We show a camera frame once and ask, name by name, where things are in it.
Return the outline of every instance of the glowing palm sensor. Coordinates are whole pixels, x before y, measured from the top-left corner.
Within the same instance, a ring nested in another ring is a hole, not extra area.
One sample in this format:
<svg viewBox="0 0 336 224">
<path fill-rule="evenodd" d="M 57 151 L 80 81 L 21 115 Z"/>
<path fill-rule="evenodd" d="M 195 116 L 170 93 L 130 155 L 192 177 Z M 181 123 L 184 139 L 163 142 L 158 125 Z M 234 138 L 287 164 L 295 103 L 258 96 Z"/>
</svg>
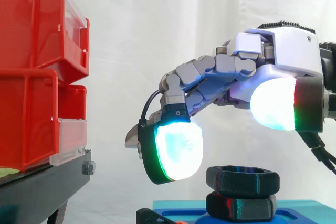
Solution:
<svg viewBox="0 0 336 224">
<path fill-rule="evenodd" d="M 294 92 L 297 79 L 278 78 L 259 85 L 251 97 L 253 117 L 262 125 L 295 130 Z"/>
<path fill-rule="evenodd" d="M 155 143 L 161 168 L 168 179 L 188 178 L 200 167 L 203 158 L 202 129 L 195 123 L 159 126 Z"/>
</svg>

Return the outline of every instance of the blue tray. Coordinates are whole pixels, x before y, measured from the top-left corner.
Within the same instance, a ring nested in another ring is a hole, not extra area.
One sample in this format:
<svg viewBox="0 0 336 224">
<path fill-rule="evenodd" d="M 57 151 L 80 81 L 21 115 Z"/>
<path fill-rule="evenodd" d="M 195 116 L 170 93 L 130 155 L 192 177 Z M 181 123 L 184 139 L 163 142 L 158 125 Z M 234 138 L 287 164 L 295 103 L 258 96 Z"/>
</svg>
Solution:
<svg viewBox="0 0 336 224">
<path fill-rule="evenodd" d="M 291 209 L 297 213 L 303 215 L 307 219 L 314 221 L 313 223 L 318 224 L 336 224 L 336 210 L 323 205 L 314 200 L 278 200 L 278 209 Z M 202 210 L 202 213 L 196 214 L 194 216 L 187 215 L 172 216 L 169 214 L 168 218 L 173 221 L 184 220 L 187 223 L 195 223 L 197 219 L 205 213 L 205 200 L 158 200 L 153 202 L 152 209 L 198 209 Z"/>
<path fill-rule="evenodd" d="M 176 208 L 176 209 L 156 209 L 155 212 L 158 214 L 170 218 L 170 216 L 174 216 L 174 218 L 178 218 L 181 216 L 179 221 L 183 221 L 188 224 L 230 224 L 232 222 L 220 220 L 214 217 L 211 217 L 206 210 L 203 208 Z M 245 224 L 317 224 L 316 222 L 308 219 L 302 214 L 296 212 L 295 210 L 289 208 L 279 208 L 274 216 L 273 220 L 270 222 L 245 222 Z"/>
</svg>

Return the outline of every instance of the black cable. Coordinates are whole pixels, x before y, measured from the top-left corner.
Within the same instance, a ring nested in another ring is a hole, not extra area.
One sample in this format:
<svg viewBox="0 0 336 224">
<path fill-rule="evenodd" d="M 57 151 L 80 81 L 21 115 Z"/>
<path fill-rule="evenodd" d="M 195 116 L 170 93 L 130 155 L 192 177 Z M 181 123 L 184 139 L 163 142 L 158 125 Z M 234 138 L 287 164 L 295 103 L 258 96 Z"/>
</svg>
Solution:
<svg viewBox="0 0 336 224">
<path fill-rule="evenodd" d="M 319 137 L 319 134 L 312 132 L 299 132 L 299 135 L 310 148 L 311 152 L 313 152 L 317 160 L 323 162 L 329 170 L 336 174 L 336 170 L 333 165 L 333 163 L 336 165 L 336 158 L 324 148 L 325 143 Z"/>
<path fill-rule="evenodd" d="M 140 118 L 140 122 L 145 122 L 146 120 L 146 114 L 147 114 L 147 110 L 149 108 L 149 105 L 151 104 L 151 102 L 153 101 L 153 99 L 160 94 L 160 90 L 156 90 L 154 93 L 151 94 L 151 96 L 148 98 L 148 100 L 145 103 L 145 106 L 143 107 L 142 113 L 141 113 L 141 118 Z"/>
</svg>

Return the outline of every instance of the black shelf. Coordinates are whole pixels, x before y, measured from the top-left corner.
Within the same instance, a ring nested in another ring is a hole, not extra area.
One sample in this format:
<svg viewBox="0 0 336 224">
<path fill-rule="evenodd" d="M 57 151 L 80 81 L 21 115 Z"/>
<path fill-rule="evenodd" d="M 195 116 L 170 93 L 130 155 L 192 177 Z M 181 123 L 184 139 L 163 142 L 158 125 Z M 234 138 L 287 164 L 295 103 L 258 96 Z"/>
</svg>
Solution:
<svg viewBox="0 0 336 224">
<path fill-rule="evenodd" d="M 91 152 L 60 166 L 45 165 L 0 178 L 0 223 L 62 223 L 66 203 L 90 180 L 83 165 Z"/>
</svg>

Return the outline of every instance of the stacked black rings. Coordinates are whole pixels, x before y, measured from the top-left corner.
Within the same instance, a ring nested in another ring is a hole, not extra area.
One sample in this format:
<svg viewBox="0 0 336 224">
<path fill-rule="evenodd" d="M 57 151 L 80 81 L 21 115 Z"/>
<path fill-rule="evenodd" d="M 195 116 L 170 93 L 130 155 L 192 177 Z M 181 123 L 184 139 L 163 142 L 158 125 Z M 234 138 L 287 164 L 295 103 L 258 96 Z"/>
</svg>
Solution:
<svg viewBox="0 0 336 224">
<path fill-rule="evenodd" d="M 206 197 L 206 210 L 231 222 L 269 221 L 277 209 L 275 193 L 280 177 L 269 170 L 243 166 L 214 166 L 206 171 L 214 192 Z"/>
</svg>

